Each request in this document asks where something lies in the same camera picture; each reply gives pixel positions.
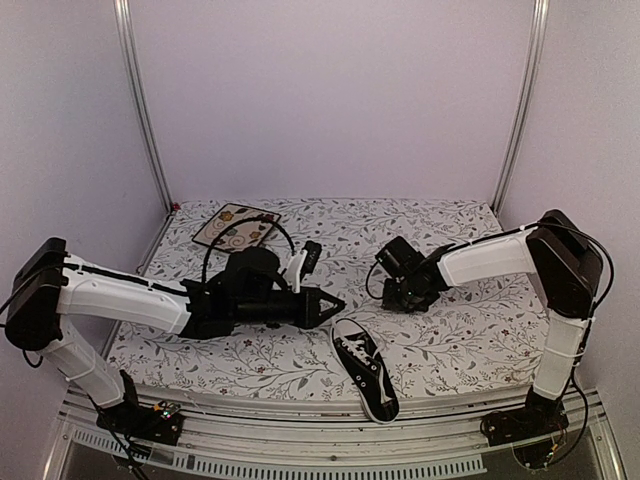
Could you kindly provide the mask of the black canvas sneaker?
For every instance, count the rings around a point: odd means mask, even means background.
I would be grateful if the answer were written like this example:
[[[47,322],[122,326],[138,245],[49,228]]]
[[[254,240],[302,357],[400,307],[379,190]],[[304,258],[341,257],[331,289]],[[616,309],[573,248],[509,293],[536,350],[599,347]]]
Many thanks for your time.
[[[341,318],[332,322],[330,342],[360,395],[367,417],[378,424],[395,421],[399,401],[381,348],[369,332],[356,321]]]

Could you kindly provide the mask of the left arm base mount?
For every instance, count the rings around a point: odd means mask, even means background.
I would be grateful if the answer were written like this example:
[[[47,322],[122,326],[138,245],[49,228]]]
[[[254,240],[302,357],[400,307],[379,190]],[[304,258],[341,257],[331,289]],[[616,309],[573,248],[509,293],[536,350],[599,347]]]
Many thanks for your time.
[[[109,408],[98,408],[96,424],[125,437],[176,446],[185,417],[180,413],[166,417],[160,410],[122,402]]]

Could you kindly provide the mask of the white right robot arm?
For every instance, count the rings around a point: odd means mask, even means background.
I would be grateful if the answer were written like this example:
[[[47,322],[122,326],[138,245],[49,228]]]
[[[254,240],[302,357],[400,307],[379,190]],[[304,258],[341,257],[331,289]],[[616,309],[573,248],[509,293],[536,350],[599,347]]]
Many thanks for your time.
[[[605,248],[560,210],[529,225],[472,241],[445,245],[425,256],[398,236],[376,255],[387,274],[385,310],[425,312],[441,293],[510,274],[534,274],[546,300],[549,332],[538,374],[517,427],[537,436],[552,424],[565,388],[586,346],[593,315],[603,299],[603,271],[613,269]]]

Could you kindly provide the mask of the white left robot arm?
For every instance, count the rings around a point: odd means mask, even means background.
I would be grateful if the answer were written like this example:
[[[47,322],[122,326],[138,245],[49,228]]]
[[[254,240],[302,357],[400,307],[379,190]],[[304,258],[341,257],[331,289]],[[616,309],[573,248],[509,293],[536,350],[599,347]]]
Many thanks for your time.
[[[248,247],[228,256],[212,278],[151,280],[96,266],[48,239],[14,278],[4,331],[16,348],[51,361],[128,434],[148,426],[132,380],[116,372],[70,319],[93,316],[150,327],[190,340],[230,335],[240,324],[284,323],[313,329],[340,313],[343,300],[303,285],[321,247],[309,241],[282,267],[275,253]]]

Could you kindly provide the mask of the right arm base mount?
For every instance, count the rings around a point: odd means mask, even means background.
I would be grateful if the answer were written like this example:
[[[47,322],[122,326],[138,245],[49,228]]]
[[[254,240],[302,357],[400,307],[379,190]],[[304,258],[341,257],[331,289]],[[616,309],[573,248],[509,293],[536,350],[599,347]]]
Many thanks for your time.
[[[568,438],[569,420],[561,400],[527,402],[523,407],[491,412],[482,417],[480,432],[490,446],[512,445],[515,460],[528,470],[542,470],[563,460],[580,441],[560,454]]]

